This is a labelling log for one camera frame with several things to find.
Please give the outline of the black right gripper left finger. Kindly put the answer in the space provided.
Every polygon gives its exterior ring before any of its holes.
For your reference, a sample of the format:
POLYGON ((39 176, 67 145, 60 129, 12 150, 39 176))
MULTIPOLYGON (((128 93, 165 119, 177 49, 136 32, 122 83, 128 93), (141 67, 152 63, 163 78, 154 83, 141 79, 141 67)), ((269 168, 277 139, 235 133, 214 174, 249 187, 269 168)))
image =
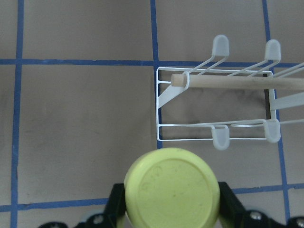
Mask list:
POLYGON ((103 211, 104 228, 123 228, 125 224, 125 188, 123 183, 113 185, 108 202, 103 211))

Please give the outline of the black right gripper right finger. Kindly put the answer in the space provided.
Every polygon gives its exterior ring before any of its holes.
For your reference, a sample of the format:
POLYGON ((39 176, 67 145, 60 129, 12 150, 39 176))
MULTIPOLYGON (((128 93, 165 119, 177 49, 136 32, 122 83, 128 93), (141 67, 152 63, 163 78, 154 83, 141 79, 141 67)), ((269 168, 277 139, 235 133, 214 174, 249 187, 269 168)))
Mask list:
POLYGON ((220 207, 219 222, 223 228, 240 228, 245 207, 238 200, 232 189, 226 182, 219 182, 220 207))

